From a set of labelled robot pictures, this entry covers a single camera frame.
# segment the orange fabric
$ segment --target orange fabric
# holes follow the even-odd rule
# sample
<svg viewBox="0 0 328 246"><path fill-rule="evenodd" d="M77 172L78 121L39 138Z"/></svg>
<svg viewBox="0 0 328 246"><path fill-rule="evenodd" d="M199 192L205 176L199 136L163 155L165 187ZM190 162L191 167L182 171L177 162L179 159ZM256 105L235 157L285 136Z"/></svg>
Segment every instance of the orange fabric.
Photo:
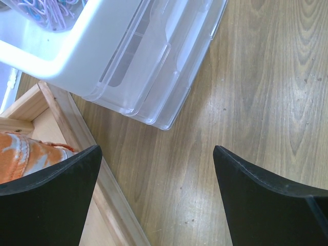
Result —
<svg viewBox="0 0 328 246"><path fill-rule="evenodd" d="M67 145L43 143L17 133L0 133L0 183L59 163L75 154Z"/></svg>

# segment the wood grain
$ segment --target wood grain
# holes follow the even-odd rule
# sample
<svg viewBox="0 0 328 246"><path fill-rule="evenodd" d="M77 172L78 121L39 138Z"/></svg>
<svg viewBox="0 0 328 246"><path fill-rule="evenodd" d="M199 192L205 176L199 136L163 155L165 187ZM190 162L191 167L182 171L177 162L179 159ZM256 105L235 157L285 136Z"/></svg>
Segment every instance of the wood grain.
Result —
<svg viewBox="0 0 328 246"><path fill-rule="evenodd" d="M32 121L48 108L45 97L39 87L34 83L35 78L31 77L29 81L30 83L26 84L31 90L20 96L13 105L1 114L1 117ZM25 89L25 87L19 86L20 94L22 93L22 88Z"/></svg>
<svg viewBox="0 0 328 246"><path fill-rule="evenodd" d="M30 134L34 130L31 122L0 117L0 131Z"/></svg>
<svg viewBox="0 0 328 246"><path fill-rule="evenodd" d="M34 119L33 124L35 129L30 136L31 138L43 142L66 144L65 138L49 108Z"/></svg>
<svg viewBox="0 0 328 246"><path fill-rule="evenodd" d="M34 85L36 85L40 80L34 77L31 77L28 74L22 73L20 77L23 83L19 84L19 89L17 91L16 99L23 96L28 90L30 90Z"/></svg>
<svg viewBox="0 0 328 246"><path fill-rule="evenodd" d="M116 244L111 233L105 229L107 226L104 218L92 199L79 246L119 245Z"/></svg>
<svg viewBox="0 0 328 246"><path fill-rule="evenodd" d="M325 0L230 0L168 132L75 97L151 245L232 245L215 145L328 189L327 30Z"/></svg>

